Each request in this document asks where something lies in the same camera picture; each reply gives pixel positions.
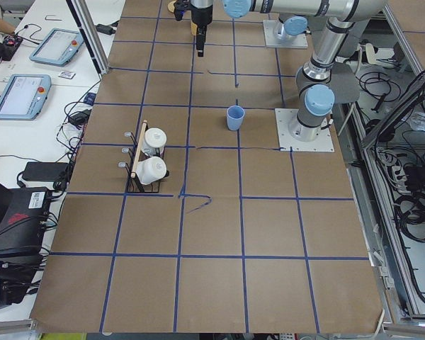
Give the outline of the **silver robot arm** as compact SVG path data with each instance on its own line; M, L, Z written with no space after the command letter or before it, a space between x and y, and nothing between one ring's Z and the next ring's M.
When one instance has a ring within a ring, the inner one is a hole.
M280 16L274 34L279 40L287 40L303 34L307 25L308 21L304 16Z
M288 123L289 133L301 142L315 140L334 105L334 93L326 85L331 69L350 29L355 23L377 14L386 1L223 1L231 18L249 12L326 17L321 40L296 76L300 108Z

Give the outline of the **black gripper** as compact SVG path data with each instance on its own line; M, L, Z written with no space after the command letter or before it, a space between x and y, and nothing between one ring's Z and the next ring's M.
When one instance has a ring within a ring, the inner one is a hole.
M196 35L196 50L204 56L207 26L213 20L213 0L191 0L191 32Z

